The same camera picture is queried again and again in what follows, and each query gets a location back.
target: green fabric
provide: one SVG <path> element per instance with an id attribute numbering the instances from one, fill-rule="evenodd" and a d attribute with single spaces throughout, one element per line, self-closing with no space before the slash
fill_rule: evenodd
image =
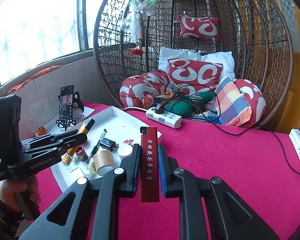
<path id="1" fill-rule="evenodd" d="M 200 105 L 210 102 L 214 100 L 216 97 L 216 94 L 213 92 L 202 92 L 198 93 L 194 96 L 188 97 L 189 99 L 195 100 L 199 99 L 198 103 Z M 192 114 L 192 111 L 194 110 L 194 106 L 187 103 L 187 101 L 171 101 L 168 104 L 165 105 L 165 108 L 168 109 L 171 113 L 180 115 L 180 116 L 189 116 Z"/>

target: white pillow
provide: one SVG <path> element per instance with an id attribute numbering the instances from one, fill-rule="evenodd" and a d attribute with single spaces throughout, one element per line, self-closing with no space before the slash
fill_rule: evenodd
<path id="1" fill-rule="evenodd" d="M 219 81 L 224 76 L 228 76 L 231 80 L 234 79 L 234 59 L 232 57 L 231 51 L 217 52 L 201 56 L 198 52 L 160 47 L 158 68 L 163 70 L 167 74 L 169 73 L 168 59 L 170 58 L 184 58 L 190 60 L 206 61 L 211 63 L 221 63 L 223 65 L 223 68 L 219 77 Z"/>

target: black pen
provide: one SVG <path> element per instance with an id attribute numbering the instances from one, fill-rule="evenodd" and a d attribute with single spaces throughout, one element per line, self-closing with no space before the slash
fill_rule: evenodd
<path id="1" fill-rule="evenodd" d="M 92 151 L 91 151 L 91 153 L 90 153 L 90 156 L 89 156 L 89 158 L 88 158 L 88 160 L 87 160 L 87 163 L 89 163 L 89 160 L 91 159 L 91 157 L 92 157 L 93 155 L 95 155 L 96 152 L 98 151 L 99 143 L 100 143 L 100 141 L 104 138 L 104 136 L 106 135 L 106 132 L 107 132 L 107 130 L 106 130 L 106 129 L 103 129 L 103 132 L 102 132 L 102 134 L 100 135 L 100 138 L 99 138 L 99 140 L 98 140 L 96 146 L 92 149 Z"/>

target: red lighter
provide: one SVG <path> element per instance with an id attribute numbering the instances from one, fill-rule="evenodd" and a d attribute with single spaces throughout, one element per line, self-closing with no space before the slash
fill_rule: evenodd
<path id="1" fill-rule="evenodd" d="M 140 201 L 159 202 L 158 137 L 156 127 L 140 127 Z"/>

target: human hand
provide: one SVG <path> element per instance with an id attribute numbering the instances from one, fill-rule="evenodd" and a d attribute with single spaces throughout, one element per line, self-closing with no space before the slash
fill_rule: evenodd
<path id="1" fill-rule="evenodd" d="M 30 200 L 39 207 L 41 201 L 38 189 L 38 179 L 37 176 L 33 175 L 29 183 L 16 179 L 5 179 L 0 181 L 0 200 L 8 205 L 10 208 L 20 211 L 19 204 L 16 201 L 15 193 L 20 193 L 29 188 Z"/>

